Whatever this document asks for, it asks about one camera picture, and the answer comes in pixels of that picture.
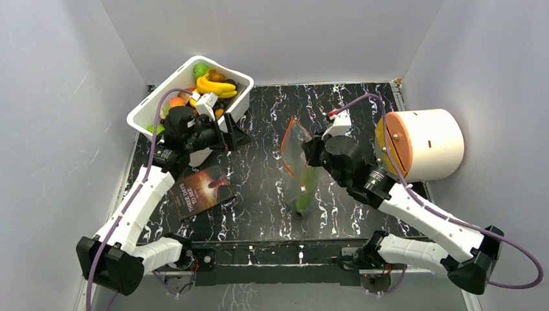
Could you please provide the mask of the clear zip top bag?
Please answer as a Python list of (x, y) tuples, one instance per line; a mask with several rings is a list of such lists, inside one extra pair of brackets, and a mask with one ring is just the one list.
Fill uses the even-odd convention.
[(280, 153), (285, 168), (285, 203), (295, 212), (295, 200), (300, 196), (305, 170), (309, 167), (305, 162), (302, 143), (310, 139), (311, 135), (308, 130), (301, 125), (296, 117), (292, 117), (282, 139)]

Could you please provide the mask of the green leafy vegetable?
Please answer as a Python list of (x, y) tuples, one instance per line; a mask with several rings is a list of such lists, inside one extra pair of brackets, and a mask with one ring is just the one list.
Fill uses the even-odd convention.
[(301, 186), (300, 196), (295, 200), (296, 212), (304, 215), (313, 205), (313, 199), (318, 189), (319, 178), (322, 169), (320, 167), (307, 167)]

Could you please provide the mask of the yellow banana bunch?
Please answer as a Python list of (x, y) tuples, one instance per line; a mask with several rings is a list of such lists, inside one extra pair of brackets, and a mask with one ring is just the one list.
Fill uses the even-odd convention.
[(237, 87), (225, 80), (219, 81), (219, 77), (224, 78), (224, 76), (219, 73), (206, 73), (199, 77), (196, 80), (196, 91), (200, 95), (213, 93), (220, 99), (235, 97), (238, 94)]

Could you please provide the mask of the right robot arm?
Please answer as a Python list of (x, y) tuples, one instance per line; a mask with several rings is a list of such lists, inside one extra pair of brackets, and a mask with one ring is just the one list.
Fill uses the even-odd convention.
[(302, 143), (306, 164), (321, 167), (356, 201), (392, 215), (429, 238), (428, 242), (376, 231), (354, 253), (343, 251), (339, 262), (350, 269), (404, 264), (441, 273), (471, 294), (485, 292), (499, 259), (501, 245), (489, 226), (480, 233), (453, 224), (450, 215), (399, 183), (384, 168), (364, 160), (358, 144), (345, 135), (323, 139), (316, 135)]

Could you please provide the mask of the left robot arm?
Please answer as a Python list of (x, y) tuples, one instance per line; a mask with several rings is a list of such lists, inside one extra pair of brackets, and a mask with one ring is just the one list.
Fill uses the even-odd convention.
[(148, 162), (127, 196), (93, 237), (83, 236), (76, 245), (89, 284), (130, 295), (146, 274), (158, 268), (190, 267), (194, 256), (189, 239), (168, 233), (142, 246), (138, 239), (159, 202), (189, 167), (191, 154), (206, 148), (237, 151), (251, 142), (237, 117), (226, 112), (223, 120), (225, 129), (215, 118), (178, 106), (166, 117), (164, 130), (153, 131)]

